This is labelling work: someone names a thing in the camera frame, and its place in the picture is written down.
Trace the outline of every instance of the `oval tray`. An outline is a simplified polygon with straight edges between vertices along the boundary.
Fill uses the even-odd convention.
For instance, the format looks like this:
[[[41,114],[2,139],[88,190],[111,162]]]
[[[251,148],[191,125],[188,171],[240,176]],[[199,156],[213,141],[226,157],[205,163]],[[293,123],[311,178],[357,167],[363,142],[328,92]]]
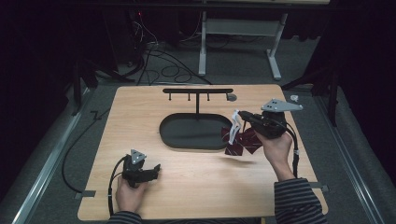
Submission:
[[[166,117],[160,125],[160,135],[169,147],[223,149],[221,128],[231,128],[231,122],[218,114],[177,113]]]

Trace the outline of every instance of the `white metal frame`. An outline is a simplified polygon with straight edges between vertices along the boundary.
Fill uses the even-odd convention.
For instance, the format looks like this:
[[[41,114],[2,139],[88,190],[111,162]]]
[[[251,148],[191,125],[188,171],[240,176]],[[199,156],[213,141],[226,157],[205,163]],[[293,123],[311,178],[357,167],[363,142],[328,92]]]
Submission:
[[[280,37],[286,24],[288,14],[282,14],[280,21],[241,21],[208,19],[206,12],[202,15],[201,51],[199,56],[199,71],[201,77],[206,75],[206,34],[228,35],[265,35],[274,37],[274,45],[266,51],[273,77],[280,80],[281,75],[277,66],[275,53]]]

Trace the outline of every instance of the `small white object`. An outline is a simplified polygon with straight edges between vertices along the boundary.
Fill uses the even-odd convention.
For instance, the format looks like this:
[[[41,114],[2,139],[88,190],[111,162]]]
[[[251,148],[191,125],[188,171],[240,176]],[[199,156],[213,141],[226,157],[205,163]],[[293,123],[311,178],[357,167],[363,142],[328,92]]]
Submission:
[[[290,99],[294,102],[298,102],[298,95],[291,95]]]
[[[231,127],[230,139],[228,141],[230,145],[233,144],[233,140],[235,139],[236,134],[239,133],[239,129],[241,129],[241,121],[239,121],[238,119],[238,112],[238,109],[235,109],[235,111],[233,112],[233,127]]]

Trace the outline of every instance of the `gray striped sleeve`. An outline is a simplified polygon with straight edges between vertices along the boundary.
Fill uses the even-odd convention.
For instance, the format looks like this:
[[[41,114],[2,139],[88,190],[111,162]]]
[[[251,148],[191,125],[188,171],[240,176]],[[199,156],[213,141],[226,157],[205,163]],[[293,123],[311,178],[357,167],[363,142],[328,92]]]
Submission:
[[[275,183],[276,222],[327,223],[321,204],[304,178]]]
[[[114,214],[107,222],[107,224],[141,224],[142,218],[137,213],[132,212],[118,212]]]

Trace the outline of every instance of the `desk leg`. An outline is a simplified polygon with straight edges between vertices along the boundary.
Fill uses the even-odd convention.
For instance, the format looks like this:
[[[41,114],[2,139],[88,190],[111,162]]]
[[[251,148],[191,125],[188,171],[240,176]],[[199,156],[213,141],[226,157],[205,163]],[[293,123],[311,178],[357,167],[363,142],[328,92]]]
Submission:
[[[276,29],[274,45],[271,49],[267,50],[268,61],[270,63],[271,70],[273,72],[273,76],[274,76],[275,80],[281,79],[279,68],[277,67],[277,63],[276,63],[276,59],[275,59],[275,53],[276,53],[277,46],[279,45],[279,41],[280,41],[280,37],[282,36],[283,29],[285,28],[287,17],[288,17],[287,13],[282,15],[282,18],[280,19],[279,25],[277,26],[277,29]]]
[[[204,77],[206,74],[206,12],[202,12],[201,51],[199,53],[198,75]]]

